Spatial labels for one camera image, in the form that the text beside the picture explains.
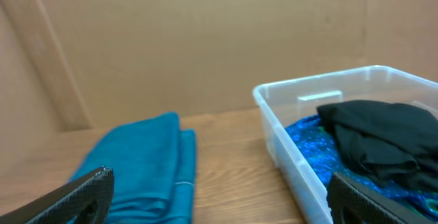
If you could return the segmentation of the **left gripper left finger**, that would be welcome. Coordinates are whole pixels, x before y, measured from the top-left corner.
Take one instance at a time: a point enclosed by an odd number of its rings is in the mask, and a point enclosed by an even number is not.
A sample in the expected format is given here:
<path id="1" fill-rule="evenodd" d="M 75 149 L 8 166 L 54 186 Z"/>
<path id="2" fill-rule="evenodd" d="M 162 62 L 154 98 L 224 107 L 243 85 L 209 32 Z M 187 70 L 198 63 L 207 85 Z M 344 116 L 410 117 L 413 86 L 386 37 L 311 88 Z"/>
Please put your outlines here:
<path id="1" fill-rule="evenodd" d="M 101 166 L 25 206 L 1 216 L 2 223 L 104 223 L 114 195 L 114 172 Z"/>

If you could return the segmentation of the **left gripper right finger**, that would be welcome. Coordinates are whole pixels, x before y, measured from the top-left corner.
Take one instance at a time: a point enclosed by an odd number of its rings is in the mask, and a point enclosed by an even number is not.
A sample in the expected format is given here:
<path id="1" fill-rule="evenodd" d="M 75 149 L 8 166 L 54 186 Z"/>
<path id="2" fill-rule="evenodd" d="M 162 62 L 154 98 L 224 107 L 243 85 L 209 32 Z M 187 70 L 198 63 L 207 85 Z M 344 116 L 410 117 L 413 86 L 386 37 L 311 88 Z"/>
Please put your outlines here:
<path id="1" fill-rule="evenodd" d="M 343 173 L 332 174 L 326 199 L 334 224 L 433 224 Z"/>

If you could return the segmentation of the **black cloth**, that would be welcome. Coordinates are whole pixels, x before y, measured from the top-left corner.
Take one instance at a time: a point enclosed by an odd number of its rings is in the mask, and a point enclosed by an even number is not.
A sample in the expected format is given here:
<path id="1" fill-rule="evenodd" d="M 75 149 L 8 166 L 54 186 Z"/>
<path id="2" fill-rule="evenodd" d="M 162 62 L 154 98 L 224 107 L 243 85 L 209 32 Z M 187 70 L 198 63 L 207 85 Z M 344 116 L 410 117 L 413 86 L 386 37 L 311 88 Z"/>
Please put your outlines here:
<path id="1" fill-rule="evenodd" d="M 368 100 L 316 110 L 351 171 L 380 186 L 437 191 L 437 118 L 428 110 Z"/>

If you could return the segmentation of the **blue sparkly cloth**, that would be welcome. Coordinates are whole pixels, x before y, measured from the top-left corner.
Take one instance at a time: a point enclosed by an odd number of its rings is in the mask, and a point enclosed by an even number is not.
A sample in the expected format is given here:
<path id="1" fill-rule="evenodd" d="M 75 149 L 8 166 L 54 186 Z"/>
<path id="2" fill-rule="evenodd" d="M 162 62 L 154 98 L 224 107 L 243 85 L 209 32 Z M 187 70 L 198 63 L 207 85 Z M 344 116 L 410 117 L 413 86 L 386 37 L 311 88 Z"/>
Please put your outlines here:
<path id="1" fill-rule="evenodd" d="M 437 222 L 437 193 L 407 190 L 395 182 L 381 187 L 369 178 L 353 173 L 343 164 L 334 138 L 321 126 L 317 114 L 300 119 L 287 126 L 285 131 L 325 187 L 329 186 L 333 173 L 341 172 L 384 197 Z"/>

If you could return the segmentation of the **clear plastic container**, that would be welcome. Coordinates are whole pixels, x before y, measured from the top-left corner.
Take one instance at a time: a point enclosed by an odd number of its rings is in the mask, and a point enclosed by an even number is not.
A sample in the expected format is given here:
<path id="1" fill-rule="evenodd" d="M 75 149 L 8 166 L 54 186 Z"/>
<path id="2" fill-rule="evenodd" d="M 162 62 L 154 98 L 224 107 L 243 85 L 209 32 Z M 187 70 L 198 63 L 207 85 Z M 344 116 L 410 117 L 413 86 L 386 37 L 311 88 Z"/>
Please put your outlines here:
<path id="1" fill-rule="evenodd" d="M 356 99 L 407 103 L 437 114 L 437 82 L 389 66 L 311 75 L 253 89 L 266 146 L 308 223 L 332 223 L 327 191 L 285 128 L 315 114 L 319 105 Z"/>

